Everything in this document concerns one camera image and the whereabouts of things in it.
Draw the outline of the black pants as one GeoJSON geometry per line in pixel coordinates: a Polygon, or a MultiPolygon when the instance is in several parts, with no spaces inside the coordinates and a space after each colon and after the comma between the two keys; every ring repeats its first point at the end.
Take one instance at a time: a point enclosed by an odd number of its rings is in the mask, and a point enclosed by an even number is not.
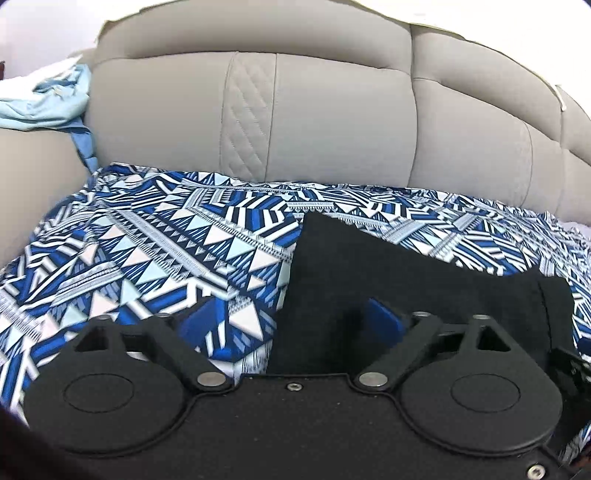
{"type": "Polygon", "coordinates": [[[450,324],[489,315],[540,366],[554,348],[575,350],[574,301],[565,279],[535,269],[496,276],[459,268],[308,213],[276,314],[267,373],[355,375],[370,298],[405,316],[425,311],[450,324]]]}

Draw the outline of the blue white patterned sofa cover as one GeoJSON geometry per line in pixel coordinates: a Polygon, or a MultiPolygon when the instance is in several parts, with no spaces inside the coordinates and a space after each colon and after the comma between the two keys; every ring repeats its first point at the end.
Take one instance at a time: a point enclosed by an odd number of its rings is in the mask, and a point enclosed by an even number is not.
{"type": "Polygon", "coordinates": [[[586,479],[590,243],[552,214],[415,188],[250,183],[113,164],[1,272],[5,479],[586,479]],[[390,392],[355,375],[270,374],[304,216],[426,257],[570,286],[575,350],[540,366],[491,316],[443,321],[390,392]],[[140,323],[214,297],[191,392],[140,323]]]}

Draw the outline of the beige leather sofa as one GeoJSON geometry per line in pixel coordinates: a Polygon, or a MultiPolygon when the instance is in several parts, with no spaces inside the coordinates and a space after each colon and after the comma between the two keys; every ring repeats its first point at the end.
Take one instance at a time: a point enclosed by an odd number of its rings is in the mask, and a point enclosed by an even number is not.
{"type": "Polygon", "coordinates": [[[487,46],[349,1],[176,1],[108,23],[100,165],[416,187],[590,221],[590,119],[487,46]]]}

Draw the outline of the light blue clothes pile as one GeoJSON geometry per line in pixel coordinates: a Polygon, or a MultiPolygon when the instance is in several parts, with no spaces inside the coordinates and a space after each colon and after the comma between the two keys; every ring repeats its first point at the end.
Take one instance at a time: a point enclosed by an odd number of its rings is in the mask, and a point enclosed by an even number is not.
{"type": "Polygon", "coordinates": [[[1,127],[18,131],[55,130],[70,135],[85,167],[98,169],[90,129],[83,123],[91,72],[79,56],[1,82],[1,127]]]}

